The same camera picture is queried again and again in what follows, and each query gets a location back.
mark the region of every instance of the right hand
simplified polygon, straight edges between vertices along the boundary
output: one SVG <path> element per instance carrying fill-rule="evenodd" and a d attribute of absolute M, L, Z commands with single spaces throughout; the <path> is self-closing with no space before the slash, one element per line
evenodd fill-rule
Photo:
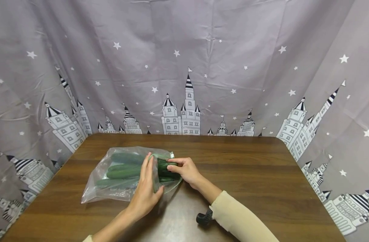
<path fill-rule="evenodd" d="M 198 189 L 197 184 L 201 182 L 204 177 L 199 173 L 191 158 L 174 158 L 168 159 L 167 161 L 178 164 L 178 166 L 167 166 L 167 170 L 180 174 L 183 180 L 188 182 L 193 189 Z"/>

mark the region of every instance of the gray curtain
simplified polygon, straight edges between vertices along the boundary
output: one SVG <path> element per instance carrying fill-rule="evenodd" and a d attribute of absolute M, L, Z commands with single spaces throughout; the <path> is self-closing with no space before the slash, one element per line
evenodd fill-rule
<path fill-rule="evenodd" d="M 369 241 L 369 0 L 0 0 L 0 237 L 97 132 L 278 137 Z"/>

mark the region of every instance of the black object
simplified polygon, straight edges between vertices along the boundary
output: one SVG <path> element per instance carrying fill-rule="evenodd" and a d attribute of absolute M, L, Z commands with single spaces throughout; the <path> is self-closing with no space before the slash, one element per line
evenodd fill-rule
<path fill-rule="evenodd" d="M 209 208 L 206 214 L 198 213 L 196 216 L 196 222 L 203 227 L 207 227 L 213 220 L 213 211 Z"/>

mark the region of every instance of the left hand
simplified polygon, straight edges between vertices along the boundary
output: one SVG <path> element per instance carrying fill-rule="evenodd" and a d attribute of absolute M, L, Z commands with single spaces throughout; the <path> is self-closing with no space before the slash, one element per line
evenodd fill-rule
<path fill-rule="evenodd" d="M 153 156 L 149 152 L 141 166 L 140 180 L 135 194 L 126 208 L 127 213 L 136 220 L 149 214 L 163 194 L 164 186 L 161 186 L 156 193 L 153 192 L 152 168 Z"/>

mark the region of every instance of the brown table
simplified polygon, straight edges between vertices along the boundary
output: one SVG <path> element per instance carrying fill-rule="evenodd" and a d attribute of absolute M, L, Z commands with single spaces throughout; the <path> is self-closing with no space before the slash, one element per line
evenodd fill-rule
<path fill-rule="evenodd" d="M 144 146 L 192 157 L 200 172 L 251 209 L 280 242 L 345 241 L 282 141 L 274 137 L 95 134 L 87 138 L 6 233 L 3 242 L 81 242 L 127 202 L 80 204 L 87 179 L 110 147 Z M 120 241 L 237 241 L 195 217 L 208 204 L 182 183 L 164 215 L 150 214 Z"/>

